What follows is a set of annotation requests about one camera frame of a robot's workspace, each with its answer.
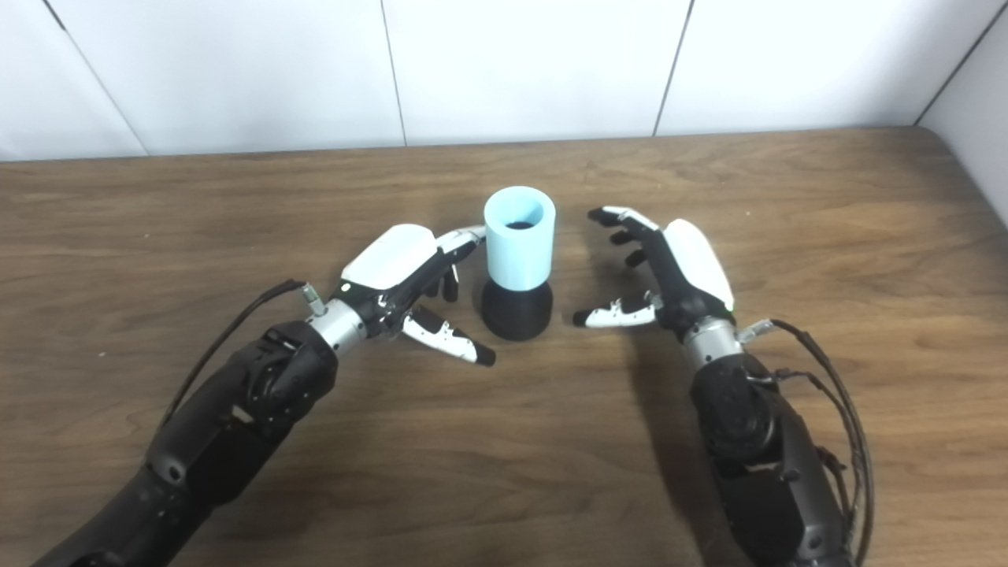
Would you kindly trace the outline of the black and white right hand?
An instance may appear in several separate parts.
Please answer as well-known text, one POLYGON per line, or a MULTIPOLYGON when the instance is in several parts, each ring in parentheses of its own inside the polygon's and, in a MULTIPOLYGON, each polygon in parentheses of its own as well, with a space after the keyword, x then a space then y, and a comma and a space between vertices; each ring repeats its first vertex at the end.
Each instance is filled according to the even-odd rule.
POLYGON ((612 244, 638 243, 625 264, 638 268, 646 263, 658 287, 576 312, 575 326, 614 328, 656 323, 683 338, 705 319, 734 321, 731 284, 709 240, 695 224, 675 219, 662 227, 637 209, 617 206, 591 209, 587 216, 598 225, 617 229, 610 236, 612 244))

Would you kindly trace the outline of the black and white left hand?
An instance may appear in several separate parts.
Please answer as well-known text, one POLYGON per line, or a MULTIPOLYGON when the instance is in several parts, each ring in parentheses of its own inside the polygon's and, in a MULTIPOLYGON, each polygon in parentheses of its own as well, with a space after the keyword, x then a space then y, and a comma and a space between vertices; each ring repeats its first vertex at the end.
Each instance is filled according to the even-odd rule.
POLYGON ((478 249, 486 228, 474 225, 435 236, 417 224, 396 224, 343 269, 339 286, 310 326, 338 355, 378 337, 410 337, 469 363, 491 367, 496 353, 419 305, 422 297, 458 300, 458 263, 478 249))

